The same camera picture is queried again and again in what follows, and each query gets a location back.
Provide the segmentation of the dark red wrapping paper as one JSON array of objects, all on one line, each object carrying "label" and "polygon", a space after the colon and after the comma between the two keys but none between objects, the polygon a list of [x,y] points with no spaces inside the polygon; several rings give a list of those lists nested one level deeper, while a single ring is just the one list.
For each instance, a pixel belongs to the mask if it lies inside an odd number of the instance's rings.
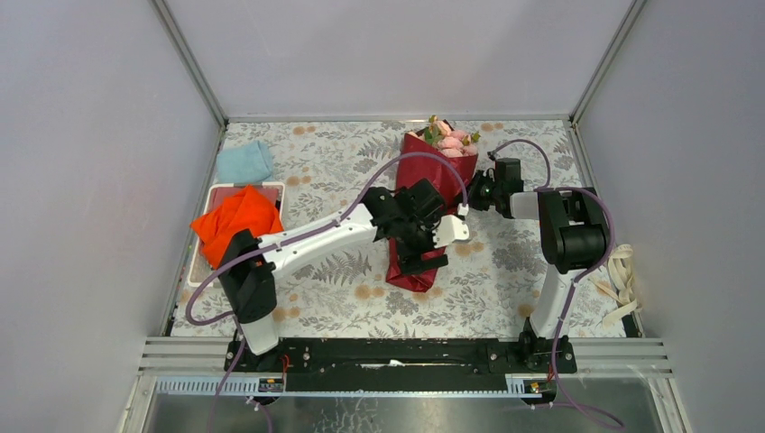
[{"label": "dark red wrapping paper", "polygon": [[[417,153],[418,155],[399,162],[395,188],[409,188],[420,180],[428,180],[433,188],[446,201],[447,212],[453,214],[460,203],[461,183],[468,184],[475,173],[476,156],[448,158],[440,152],[437,144],[425,141],[425,131],[408,132],[404,135],[401,154]],[[428,158],[420,156],[427,153]],[[386,282],[401,289],[424,293],[435,283],[438,271],[430,269],[405,273],[400,265],[400,259],[405,251],[401,243],[389,242],[389,267]]]}]

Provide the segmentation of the cream ribbon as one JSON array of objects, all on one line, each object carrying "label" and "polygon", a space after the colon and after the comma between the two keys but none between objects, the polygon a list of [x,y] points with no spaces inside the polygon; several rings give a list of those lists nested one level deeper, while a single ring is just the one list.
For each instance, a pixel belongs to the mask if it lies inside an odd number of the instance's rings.
[{"label": "cream ribbon", "polygon": [[602,320],[604,328],[613,327],[618,321],[635,312],[640,312],[642,305],[635,286],[634,251],[630,244],[620,244],[606,261],[605,270],[609,281],[591,278],[597,291],[612,299],[617,308],[606,314]]}]

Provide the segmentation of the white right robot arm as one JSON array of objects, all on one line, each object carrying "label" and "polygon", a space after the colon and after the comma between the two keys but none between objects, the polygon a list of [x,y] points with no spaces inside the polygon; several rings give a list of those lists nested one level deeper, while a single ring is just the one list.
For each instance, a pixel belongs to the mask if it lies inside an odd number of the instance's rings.
[{"label": "white right robot arm", "polygon": [[521,162],[502,158],[479,170],[467,187],[474,210],[494,208],[509,219],[539,222],[540,249],[547,262],[537,307],[526,318],[517,348],[519,363],[538,372],[553,359],[547,340],[567,333],[576,285],[602,265],[613,249],[612,217],[593,189],[538,187],[526,190]]}]

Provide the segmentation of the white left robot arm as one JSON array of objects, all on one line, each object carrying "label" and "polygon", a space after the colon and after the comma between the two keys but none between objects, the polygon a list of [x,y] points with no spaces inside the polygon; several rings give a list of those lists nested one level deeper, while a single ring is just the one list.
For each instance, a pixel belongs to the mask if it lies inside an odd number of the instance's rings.
[{"label": "white left robot arm", "polygon": [[448,259],[432,252],[469,238],[464,216],[465,206],[449,214],[439,192],[420,180],[397,191],[370,187],[348,209],[294,230],[260,238],[247,230],[237,233],[217,277],[247,343],[245,359],[260,371],[279,362],[280,338],[272,317],[277,280],[337,250],[380,240],[393,243],[403,274],[437,269]]}]

